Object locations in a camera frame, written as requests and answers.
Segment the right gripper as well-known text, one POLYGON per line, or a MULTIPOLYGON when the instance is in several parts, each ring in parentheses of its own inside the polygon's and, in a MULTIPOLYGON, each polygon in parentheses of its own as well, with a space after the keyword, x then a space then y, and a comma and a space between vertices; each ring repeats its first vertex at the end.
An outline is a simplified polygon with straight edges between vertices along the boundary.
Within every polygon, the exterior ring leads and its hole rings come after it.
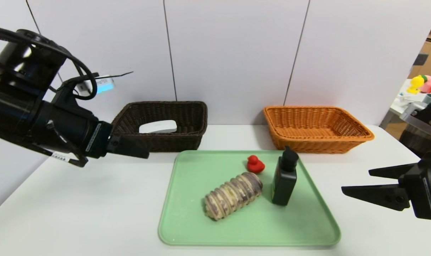
POLYGON ((370 176, 402 179, 398 184, 343 186, 342 193, 381 207, 403 211, 412 203, 417 218, 431 220, 431 152, 417 163, 369 170, 370 176))

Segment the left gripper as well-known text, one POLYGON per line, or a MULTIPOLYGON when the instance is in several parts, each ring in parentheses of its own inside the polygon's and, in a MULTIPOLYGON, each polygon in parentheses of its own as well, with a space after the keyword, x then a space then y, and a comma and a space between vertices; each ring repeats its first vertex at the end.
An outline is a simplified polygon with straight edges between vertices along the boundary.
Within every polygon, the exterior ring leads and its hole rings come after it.
POLYGON ((62 153, 73 153, 78 159, 98 159, 112 153, 135 158, 149 158, 146 142, 123 135, 110 137, 112 125, 100 121, 76 100, 43 102, 42 147, 62 153))

